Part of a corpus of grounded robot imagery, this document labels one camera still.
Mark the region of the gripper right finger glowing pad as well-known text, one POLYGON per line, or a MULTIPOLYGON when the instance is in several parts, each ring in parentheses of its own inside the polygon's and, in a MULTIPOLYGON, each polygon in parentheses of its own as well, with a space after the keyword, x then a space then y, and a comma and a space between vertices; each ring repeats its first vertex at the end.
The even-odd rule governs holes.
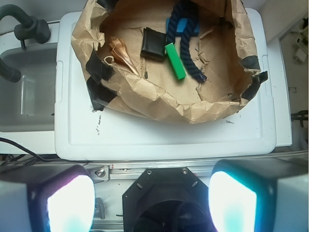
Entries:
POLYGON ((307 232, 307 159, 222 159, 209 181, 219 232, 307 232))

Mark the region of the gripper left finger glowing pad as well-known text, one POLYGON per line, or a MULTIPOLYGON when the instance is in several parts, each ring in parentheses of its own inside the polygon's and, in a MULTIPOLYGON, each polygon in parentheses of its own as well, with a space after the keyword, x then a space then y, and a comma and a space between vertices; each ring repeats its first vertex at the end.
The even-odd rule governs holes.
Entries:
POLYGON ((95 187, 85 167, 2 166, 2 232, 88 232, 95 211, 95 187))

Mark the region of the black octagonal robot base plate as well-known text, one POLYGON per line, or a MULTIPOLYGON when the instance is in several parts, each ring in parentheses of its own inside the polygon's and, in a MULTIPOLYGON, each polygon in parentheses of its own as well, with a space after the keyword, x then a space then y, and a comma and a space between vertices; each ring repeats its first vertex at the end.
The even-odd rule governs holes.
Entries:
POLYGON ((209 188, 187 167, 146 169, 122 196, 126 232, 214 232, 209 188))

